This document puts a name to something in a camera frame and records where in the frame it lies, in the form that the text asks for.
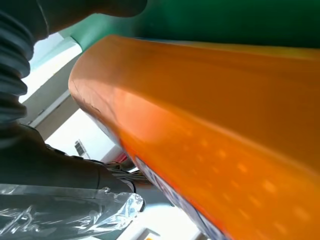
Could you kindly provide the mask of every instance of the ribbed rubber tube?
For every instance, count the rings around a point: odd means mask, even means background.
[[[0,11],[0,147],[18,137],[17,120],[26,114],[19,96],[27,92],[21,78],[30,72],[33,45],[27,29]]]

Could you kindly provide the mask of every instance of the machine part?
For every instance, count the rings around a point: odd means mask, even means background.
[[[0,184],[0,240],[80,239],[122,230],[144,205],[136,193],[109,190]]]
[[[131,17],[146,0],[11,0],[0,3],[0,183],[130,192],[125,184],[92,161],[47,148],[35,130],[19,124],[19,103],[27,87],[33,45],[92,13]]]
[[[264,49],[108,36],[69,88],[211,239],[319,236],[320,50]]]

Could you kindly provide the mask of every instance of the black plastic part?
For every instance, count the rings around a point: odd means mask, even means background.
[[[20,125],[26,109],[19,96],[30,72],[36,41],[92,13],[131,17],[146,0],[10,0],[0,2],[0,183],[131,192],[102,164],[47,147],[35,129]]]

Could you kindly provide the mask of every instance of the orange panel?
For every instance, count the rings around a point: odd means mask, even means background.
[[[320,52],[241,48],[109,36],[80,57],[69,86],[235,240],[320,236]]]

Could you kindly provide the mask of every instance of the transparent plastic bag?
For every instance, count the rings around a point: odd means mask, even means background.
[[[138,194],[0,184],[0,240],[68,240],[127,227],[143,207]]]

